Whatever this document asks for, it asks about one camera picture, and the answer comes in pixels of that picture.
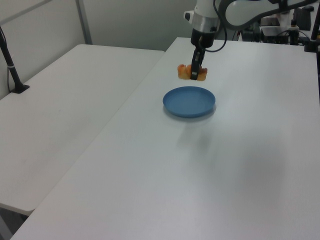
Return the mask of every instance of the black wire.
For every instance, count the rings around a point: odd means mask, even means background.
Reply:
[[[284,33],[285,33],[285,35],[287,35],[288,32],[289,32],[289,30],[282,31],[279,34],[277,34],[276,37],[279,36],[280,34],[284,34]]]
[[[302,32],[302,31],[299,31],[299,30],[298,30],[298,32],[299,32],[299,33],[302,33],[303,35],[305,35],[305,36],[310,40],[310,37],[308,37],[307,34],[305,34],[305,33]]]
[[[227,43],[227,37],[228,37],[228,36],[227,36],[226,26],[225,26],[224,21],[223,21],[221,15],[220,15],[220,13],[218,12],[217,7],[216,7],[216,0],[213,0],[213,8],[214,8],[214,11],[215,11],[215,13],[217,14],[218,18],[220,19],[221,25],[222,25],[223,30],[224,30],[224,43],[223,43],[223,45],[222,45],[219,49],[217,49],[217,50],[208,50],[208,49],[205,49],[204,47],[201,46],[201,40],[202,40],[202,36],[201,36],[200,39],[199,39],[199,47],[200,47],[201,49],[205,50],[205,51],[208,52],[208,53],[216,53],[216,52],[219,52],[221,49],[223,49],[223,48],[225,47],[226,43]]]
[[[1,26],[0,26],[0,32],[1,32],[1,35],[3,36],[3,39],[4,39],[5,44],[7,44],[7,39],[6,39],[6,36],[5,36],[4,31],[2,31]]]
[[[234,31],[234,34],[233,34],[233,36],[232,36],[232,41],[235,39],[236,32],[237,32],[237,31]]]
[[[7,39],[6,39],[5,33],[2,30],[1,26],[0,26],[0,33],[1,33],[2,37],[3,37],[5,45],[7,45]],[[10,87],[9,87],[9,67],[7,67],[7,69],[6,69],[6,84],[8,86],[9,93],[11,93],[11,90],[10,90]]]
[[[8,91],[11,93],[10,87],[9,87],[9,68],[6,68],[6,84],[8,85]]]

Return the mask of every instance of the blue dish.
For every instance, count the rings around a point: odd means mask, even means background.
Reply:
[[[216,98],[202,87],[183,86],[169,91],[162,102],[165,109],[175,116],[197,118],[213,111]]]

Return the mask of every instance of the white wall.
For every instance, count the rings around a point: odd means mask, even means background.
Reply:
[[[23,83],[85,43],[75,0],[52,0],[1,27]],[[0,53],[0,99],[7,94],[7,64]]]
[[[196,0],[82,0],[92,43],[166,51],[177,37],[191,37],[183,19]]]

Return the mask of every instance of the white table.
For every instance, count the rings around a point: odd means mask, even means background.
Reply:
[[[180,80],[193,51],[172,44],[12,240],[320,238],[316,55],[228,41],[205,82]],[[215,113],[167,114],[181,86],[212,91]]]
[[[162,51],[78,45],[0,101],[0,207],[29,215]]]

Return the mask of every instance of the equipment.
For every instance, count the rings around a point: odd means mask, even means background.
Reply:
[[[213,45],[215,35],[226,27],[232,30],[242,30],[265,16],[286,12],[299,8],[317,0],[197,0],[193,11],[184,12],[184,18],[192,25],[191,43],[195,46],[191,62],[191,79],[198,78],[199,68]]]
[[[16,94],[21,94],[25,90],[27,90],[29,88],[29,86],[23,85],[23,83],[20,81],[16,67],[15,67],[14,62],[12,61],[11,55],[9,53],[9,50],[7,47],[7,40],[6,40],[4,32],[2,31],[1,26],[0,26],[0,48],[3,53],[4,59],[6,61],[8,70],[10,71],[12,78],[13,78],[13,81],[15,83],[15,88],[11,92],[16,93]]]

